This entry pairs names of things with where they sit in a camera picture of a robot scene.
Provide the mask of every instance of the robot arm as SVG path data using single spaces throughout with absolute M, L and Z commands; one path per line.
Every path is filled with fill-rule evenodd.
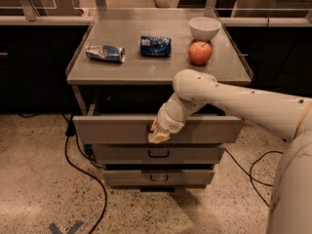
M 168 140 L 182 129 L 188 116 L 206 103 L 286 142 L 312 129 L 311 98 L 224 85 L 212 75 L 191 69 L 180 71 L 173 86 L 174 94 L 163 104 L 152 126 L 150 142 Z
M 174 90 L 159 110 L 149 141 L 168 140 L 209 103 L 290 142 L 275 175 L 266 233 L 311 233 L 312 98 L 219 84 L 190 69 L 176 75 Z

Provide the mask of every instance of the can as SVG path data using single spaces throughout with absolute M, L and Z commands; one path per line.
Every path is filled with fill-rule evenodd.
M 169 57 L 172 53 L 172 39 L 164 36 L 141 36 L 140 53 L 148 57 Z
M 89 59 L 106 60 L 111 62 L 125 61 L 125 48 L 90 43 L 86 47 L 86 55 Z

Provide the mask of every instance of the bowl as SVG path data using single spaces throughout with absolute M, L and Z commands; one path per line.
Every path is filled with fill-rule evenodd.
M 221 23 L 217 19 L 207 17 L 191 19 L 188 24 L 195 40 L 203 42 L 212 40 L 221 28 Z

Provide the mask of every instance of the soda can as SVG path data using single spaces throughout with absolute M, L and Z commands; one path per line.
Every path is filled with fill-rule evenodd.
M 112 62 L 124 62 L 126 58 L 125 48 L 97 45 L 92 43 L 87 45 L 86 55 L 89 59 L 106 60 Z
M 141 36 L 140 54 L 148 57 L 169 57 L 172 53 L 172 39 L 164 36 Z

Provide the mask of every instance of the black cabinet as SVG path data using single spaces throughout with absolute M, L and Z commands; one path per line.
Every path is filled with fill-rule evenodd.
M 0 112 L 79 111 L 65 69 L 88 26 L 0 26 Z
M 312 97 L 312 28 L 227 27 L 253 71 L 251 87 Z

